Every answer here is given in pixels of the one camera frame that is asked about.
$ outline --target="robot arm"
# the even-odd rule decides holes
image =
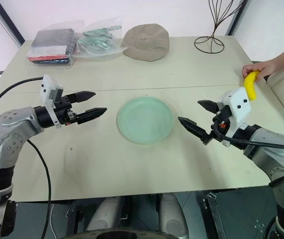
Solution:
[[[45,128],[78,124],[101,116],[107,109],[94,108],[82,114],[71,111],[72,103],[86,101],[95,93],[82,91],[61,96],[63,88],[45,75],[41,85],[43,107],[27,107],[0,115],[0,237],[13,230],[16,205],[8,200],[12,194],[13,169],[23,144]]]
[[[227,92],[218,103],[199,101],[206,110],[216,114],[213,118],[212,131],[207,134],[204,129],[187,118],[179,117],[181,124],[207,145],[216,139],[225,146],[230,144],[243,150],[271,180],[269,186],[274,190],[278,215],[276,218],[277,233],[284,238],[284,149],[248,144],[248,141],[284,145],[284,135],[271,132],[258,125],[245,123],[251,110],[245,89],[238,88]]]

